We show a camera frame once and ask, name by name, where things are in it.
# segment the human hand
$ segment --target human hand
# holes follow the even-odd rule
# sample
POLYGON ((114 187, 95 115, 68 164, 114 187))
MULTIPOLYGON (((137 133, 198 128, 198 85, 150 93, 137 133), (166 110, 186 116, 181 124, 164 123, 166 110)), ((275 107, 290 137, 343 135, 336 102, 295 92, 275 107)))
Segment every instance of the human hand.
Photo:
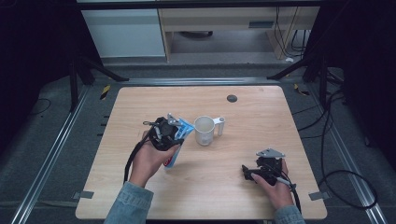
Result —
MULTIPOLYGON (((282 160, 282 171, 286 175, 289 172, 285 160, 282 160)), ((261 176, 255 174, 252 174, 251 176, 267 193, 268 199, 276 210, 288 205, 294 205, 289 186, 280 181, 276 181, 275 185, 271 186, 261 176)))
POLYGON ((160 151, 148 140, 134 157, 129 182, 144 188, 149 179, 160 169, 161 164, 171 158, 179 146, 175 145, 167 151, 160 151))

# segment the table top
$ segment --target table top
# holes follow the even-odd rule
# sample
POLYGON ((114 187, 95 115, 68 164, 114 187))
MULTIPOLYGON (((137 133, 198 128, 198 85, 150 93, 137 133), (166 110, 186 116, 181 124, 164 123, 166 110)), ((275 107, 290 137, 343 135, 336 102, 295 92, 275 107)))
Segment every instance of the table top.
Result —
POLYGON ((154 192, 148 219, 272 219, 264 191, 245 180, 241 165, 257 168, 256 152, 271 147, 286 154, 289 177, 297 184, 305 219, 322 219, 327 210, 318 192, 285 95, 278 86, 132 87, 120 89, 92 164, 76 216, 106 218, 123 182, 134 145, 154 121, 172 113, 190 123, 202 115, 224 117, 222 136, 202 147, 192 132, 173 168, 163 167, 146 189, 154 192), (237 97, 230 103, 227 96, 237 97))

